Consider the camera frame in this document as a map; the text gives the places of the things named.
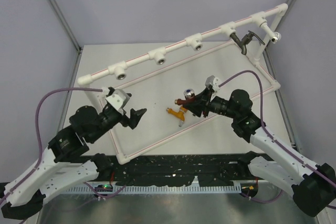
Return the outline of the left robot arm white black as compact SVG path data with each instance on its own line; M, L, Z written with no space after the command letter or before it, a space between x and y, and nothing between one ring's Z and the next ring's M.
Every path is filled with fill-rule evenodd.
M105 154L95 154L79 167L56 176L62 168L75 161L117 124L135 129L146 108L131 109L127 116L124 106L131 94L108 88L106 105L101 112L85 105L69 118L69 126L60 130L48 143L32 166L10 183L1 184L1 212L4 218L26 220L40 212L44 205L63 191L91 180L108 180L112 164Z

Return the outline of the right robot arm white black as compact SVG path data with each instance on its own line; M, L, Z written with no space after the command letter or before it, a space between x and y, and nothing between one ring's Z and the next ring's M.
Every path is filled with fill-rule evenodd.
M249 179L254 175L274 184L290 195L297 207L310 217L317 216L335 200L334 169L327 163L318 165L271 133L264 121L252 112L253 102L246 91L234 90L229 100L212 94L212 88L205 88L198 95L175 100L175 104L182 105L197 117L207 117L212 112L231 118L237 136L274 160L271 163L249 152L237 167L240 177Z

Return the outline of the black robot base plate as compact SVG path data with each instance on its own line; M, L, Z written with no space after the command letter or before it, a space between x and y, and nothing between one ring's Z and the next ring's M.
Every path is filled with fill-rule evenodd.
M254 182L256 177L238 164L241 157L241 154L142 155L121 165L115 156L109 156L112 169L94 181L142 187L190 186L195 179L202 187L227 186L240 180Z

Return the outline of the brown faucet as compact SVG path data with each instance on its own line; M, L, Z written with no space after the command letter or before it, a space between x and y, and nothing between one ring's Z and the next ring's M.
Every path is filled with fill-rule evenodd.
M193 105L193 103L196 101L195 91L193 89L186 89L183 94L184 98L175 99L174 104L182 106L188 110L190 105Z

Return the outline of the white PVC pipe frame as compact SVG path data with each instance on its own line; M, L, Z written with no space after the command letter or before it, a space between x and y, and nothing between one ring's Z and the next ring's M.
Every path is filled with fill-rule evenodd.
M132 94L124 108L126 111L147 109L134 130L116 125L91 146L91 151L113 155L123 165L141 155L225 154L255 150L234 133L229 118L215 113L209 113L206 118L194 117L187 112L184 124L179 127L178 118L166 112L167 108L179 110L174 101L183 99L186 89L202 92L211 75L221 80L217 96L229 99L234 90L242 89L249 94L255 114L261 112L261 105L270 108L264 117L274 119L275 133L285 137L285 125L275 96L280 83L267 70L262 55L265 45L253 40L247 46L247 54L242 55L228 33L241 26L260 28L264 22L275 31L287 8L287 4L280 4L173 44L84 46L75 85L84 87L85 92L74 95L71 103L90 102L101 111L102 94L94 93L92 89L113 87Z

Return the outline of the orange faucet blue knob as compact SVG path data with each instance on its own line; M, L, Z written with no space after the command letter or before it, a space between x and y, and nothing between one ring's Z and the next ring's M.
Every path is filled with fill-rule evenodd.
M178 111L174 111L171 108L167 108L166 112L168 114L173 115L174 117L179 119L179 127L182 127L182 125L185 122L185 113L187 112L187 109L185 109L183 106L180 106Z

